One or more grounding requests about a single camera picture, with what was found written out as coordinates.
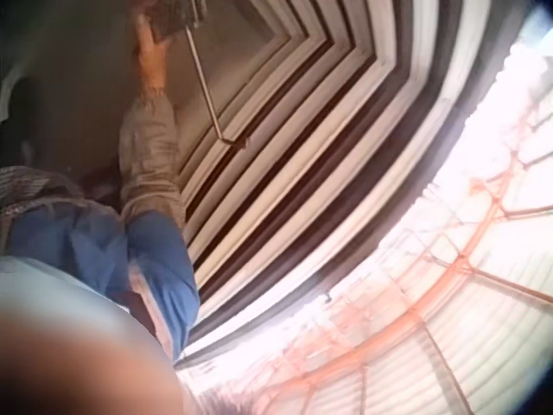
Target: man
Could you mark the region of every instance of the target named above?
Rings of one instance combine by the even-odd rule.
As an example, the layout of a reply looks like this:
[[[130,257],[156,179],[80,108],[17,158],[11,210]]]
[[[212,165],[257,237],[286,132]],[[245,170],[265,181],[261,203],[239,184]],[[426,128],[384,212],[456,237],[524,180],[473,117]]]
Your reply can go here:
[[[168,44],[144,15],[133,21],[143,88],[121,129],[121,215],[62,176],[0,169],[0,379],[13,413],[200,409],[170,364],[200,300],[181,236]]]

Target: black stripe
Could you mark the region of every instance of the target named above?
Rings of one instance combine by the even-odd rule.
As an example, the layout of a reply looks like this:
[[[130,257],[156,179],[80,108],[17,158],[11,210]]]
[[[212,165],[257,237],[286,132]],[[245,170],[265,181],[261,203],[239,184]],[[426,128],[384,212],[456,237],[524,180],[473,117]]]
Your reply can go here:
[[[297,12],[295,5],[292,3],[292,0],[285,0],[285,1],[288,7],[290,8],[290,10],[292,11],[292,15],[294,15],[294,18],[297,21],[297,24],[300,26],[300,30],[303,33],[303,37],[307,39],[309,37],[308,28],[305,27],[305,23],[300,17],[300,14]]]
[[[349,44],[352,45],[353,48],[355,48],[357,46],[357,42],[355,41],[355,36],[353,35],[352,24],[350,23],[349,16],[347,15],[346,5],[344,4],[344,0],[337,1],[338,8],[340,9],[340,13],[342,14],[342,19],[344,19],[344,22],[346,22],[347,39],[349,41]]]
[[[276,324],[297,312],[305,303],[332,288],[355,266],[378,246],[379,241],[395,226],[409,209],[414,200],[422,193],[462,133],[464,121],[481,101],[495,74],[501,69],[509,47],[514,42],[524,21],[524,4],[518,0],[509,3],[496,0],[490,13],[486,32],[483,36],[477,62],[471,69],[467,83],[455,108],[438,131],[428,151],[418,162],[407,180],[388,200],[383,209],[371,220],[358,235],[350,241],[334,259],[315,274],[315,278],[306,281],[297,290],[291,292],[270,310],[256,317],[239,330],[214,344],[177,362],[178,368],[191,367],[229,351],[244,340],[245,335],[256,335],[267,325]]]

